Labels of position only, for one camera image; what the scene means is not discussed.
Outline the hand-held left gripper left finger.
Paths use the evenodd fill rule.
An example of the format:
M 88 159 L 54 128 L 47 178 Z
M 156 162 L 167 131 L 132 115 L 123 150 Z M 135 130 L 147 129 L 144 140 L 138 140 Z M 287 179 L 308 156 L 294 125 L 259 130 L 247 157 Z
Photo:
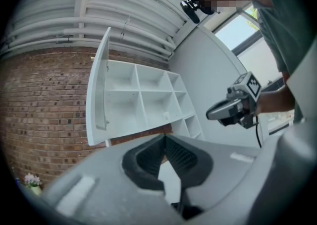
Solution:
M 67 170 L 41 196 L 68 222 L 80 225 L 180 225 L 184 219 L 163 191 L 139 188 L 124 173 L 124 154 L 154 135 L 95 151 Z

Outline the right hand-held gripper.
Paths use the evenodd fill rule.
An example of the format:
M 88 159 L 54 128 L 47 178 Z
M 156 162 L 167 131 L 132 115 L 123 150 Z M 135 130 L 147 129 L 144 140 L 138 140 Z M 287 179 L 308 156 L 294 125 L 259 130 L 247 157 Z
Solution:
M 247 72 L 227 89 L 226 99 L 214 104 L 206 112 L 208 120 L 220 120 L 223 126 L 238 124 L 249 129 L 258 124 L 257 116 L 243 112 L 242 101 L 250 97 L 257 102 L 261 93 L 261 85 L 252 72 Z

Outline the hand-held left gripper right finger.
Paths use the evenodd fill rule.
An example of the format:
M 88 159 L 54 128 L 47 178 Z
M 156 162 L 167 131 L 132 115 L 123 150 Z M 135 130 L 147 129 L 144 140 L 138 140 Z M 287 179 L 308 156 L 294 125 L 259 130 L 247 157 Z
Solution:
M 167 135 L 166 154 L 181 198 L 164 225 L 313 223 L 317 124 L 307 121 L 268 138 L 261 149 Z

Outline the person's right forearm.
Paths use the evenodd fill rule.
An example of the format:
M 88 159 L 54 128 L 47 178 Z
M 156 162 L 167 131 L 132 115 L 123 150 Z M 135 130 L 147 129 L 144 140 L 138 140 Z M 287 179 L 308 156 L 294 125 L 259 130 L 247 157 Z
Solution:
M 257 101 L 256 115 L 261 113 L 282 113 L 293 110 L 295 99 L 289 88 L 284 85 L 277 91 L 262 92 Z

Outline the white desk with hutch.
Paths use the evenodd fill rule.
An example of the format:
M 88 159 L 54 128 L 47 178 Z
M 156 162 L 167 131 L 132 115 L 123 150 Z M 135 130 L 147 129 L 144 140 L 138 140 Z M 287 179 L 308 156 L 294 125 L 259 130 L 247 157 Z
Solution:
M 204 140 L 195 108 L 179 74 L 111 60 L 105 87 L 107 140 L 170 124 L 176 135 Z

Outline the person's right hand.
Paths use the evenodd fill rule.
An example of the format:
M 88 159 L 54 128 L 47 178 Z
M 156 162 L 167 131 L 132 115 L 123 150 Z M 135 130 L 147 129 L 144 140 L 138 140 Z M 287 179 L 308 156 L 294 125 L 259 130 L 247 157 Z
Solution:
M 242 104 L 244 114 L 258 116 L 264 112 L 262 95 L 259 96 L 257 102 L 252 101 L 251 98 L 248 97 L 242 101 Z

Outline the black framed window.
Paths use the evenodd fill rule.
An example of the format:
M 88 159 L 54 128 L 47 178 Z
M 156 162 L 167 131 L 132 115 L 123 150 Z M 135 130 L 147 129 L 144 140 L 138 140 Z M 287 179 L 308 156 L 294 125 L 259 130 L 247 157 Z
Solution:
M 252 4 L 236 13 L 213 32 L 240 60 L 247 71 L 259 80 L 264 92 L 277 91 L 283 86 L 275 58 L 257 24 L 257 11 Z

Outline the potted pale flowers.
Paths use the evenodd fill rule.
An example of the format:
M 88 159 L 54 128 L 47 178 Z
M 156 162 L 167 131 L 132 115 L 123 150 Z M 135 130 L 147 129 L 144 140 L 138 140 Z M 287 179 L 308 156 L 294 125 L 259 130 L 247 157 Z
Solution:
M 42 182 L 38 176 L 28 173 L 27 175 L 24 176 L 24 183 L 35 195 L 37 196 L 41 195 Z

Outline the white ribbed glass cabinet door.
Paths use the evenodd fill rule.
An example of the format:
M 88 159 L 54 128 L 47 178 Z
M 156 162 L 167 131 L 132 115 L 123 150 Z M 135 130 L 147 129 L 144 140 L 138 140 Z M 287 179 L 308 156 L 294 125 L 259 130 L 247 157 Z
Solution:
M 95 54 L 86 95 L 86 131 L 90 146 L 107 140 L 105 87 L 108 70 L 108 48 L 111 28 L 107 28 Z

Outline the person's green shirt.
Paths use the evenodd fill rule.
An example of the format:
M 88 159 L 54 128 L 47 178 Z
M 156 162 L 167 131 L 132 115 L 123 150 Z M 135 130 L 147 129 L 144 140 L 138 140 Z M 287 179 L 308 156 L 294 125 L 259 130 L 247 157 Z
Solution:
M 253 0 L 253 6 L 278 71 L 292 75 L 315 37 L 307 8 L 302 0 L 271 0 L 271 6 Z

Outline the row of white ceiling pipes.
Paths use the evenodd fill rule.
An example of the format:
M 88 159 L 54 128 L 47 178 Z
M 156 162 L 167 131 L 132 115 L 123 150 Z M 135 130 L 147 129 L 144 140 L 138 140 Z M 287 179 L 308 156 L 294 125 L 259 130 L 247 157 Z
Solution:
M 110 48 L 168 60 L 188 22 L 181 0 L 20 0 L 0 38 L 0 55 L 49 47 Z

